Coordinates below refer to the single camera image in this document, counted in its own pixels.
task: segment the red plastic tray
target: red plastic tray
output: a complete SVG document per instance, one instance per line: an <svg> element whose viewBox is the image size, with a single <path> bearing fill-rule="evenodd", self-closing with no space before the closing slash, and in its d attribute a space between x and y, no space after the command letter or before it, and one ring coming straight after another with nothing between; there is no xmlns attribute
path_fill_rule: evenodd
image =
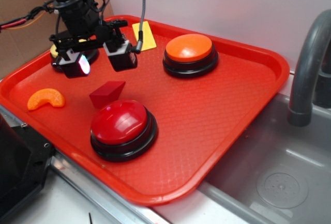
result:
<svg viewBox="0 0 331 224"><path fill-rule="evenodd" d="M135 43L131 24L122 28ZM115 72L104 52L85 78L67 79L50 65L49 52L19 68L0 83L0 103L48 138L58 150L127 200L142 205L170 202L195 189L242 131L277 93L289 75L278 54L209 36L219 52L211 73L179 79L163 71L166 44L193 33L149 21L157 48L142 52L138 68ZM107 81L126 81L120 99L144 104L155 116L159 135L150 150L129 162L99 158L90 145L90 124L98 112L89 94ZM29 97L55 88L63 108L27 110Z"/></svg>

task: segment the white wall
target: white wall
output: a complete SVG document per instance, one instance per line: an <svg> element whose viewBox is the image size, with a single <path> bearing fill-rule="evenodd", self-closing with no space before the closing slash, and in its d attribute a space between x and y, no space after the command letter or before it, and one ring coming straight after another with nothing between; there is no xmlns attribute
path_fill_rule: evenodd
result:
<svg viewBox="0 0 331 224"><path fill-rule="evenodd" d="M111 0L141 15L141 0ZM331 0L147 0L146 18L275 51L295 69L312 22Z"/></svg>

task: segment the red button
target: red button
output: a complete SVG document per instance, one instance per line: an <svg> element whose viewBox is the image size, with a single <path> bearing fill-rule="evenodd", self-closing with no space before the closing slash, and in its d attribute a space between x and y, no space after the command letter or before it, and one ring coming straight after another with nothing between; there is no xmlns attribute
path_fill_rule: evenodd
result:
<svg viewBox="0 0 331 224"><path fill-rule="evenodd" d="M118 100L100 110L91 130L105 145L118 145L136 138L147 125L145 107L134 100Z"/></svg>

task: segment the yellow block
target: yellow block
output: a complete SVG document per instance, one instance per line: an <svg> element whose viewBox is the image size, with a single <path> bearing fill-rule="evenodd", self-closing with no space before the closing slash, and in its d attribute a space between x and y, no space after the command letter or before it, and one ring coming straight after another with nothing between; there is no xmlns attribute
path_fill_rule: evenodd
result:
<svg viewBox="0 0 331 224"><path fill-rule="evenodd" d="M136 40L138 41L138 32L139 32L139 23L133 24L133 32ZM152 49L156 47L155 39L152 34L151 27L149 26L148 21L143 22L143 33L144 33L144 39L143 39L143 47L142 51Z"/></svg>

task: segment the sink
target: sink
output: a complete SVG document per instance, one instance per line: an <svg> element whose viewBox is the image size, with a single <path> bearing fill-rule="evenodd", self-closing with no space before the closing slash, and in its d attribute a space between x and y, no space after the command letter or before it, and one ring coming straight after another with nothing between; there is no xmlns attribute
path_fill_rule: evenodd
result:
<svg viewBox="0 0 331 224"><path fill-rule="evenodd" d="M204 183L214 199L255 216L252 223L330 223L331 111L314 106L311 124L294 127L288 103L276 95Z"/></svg>

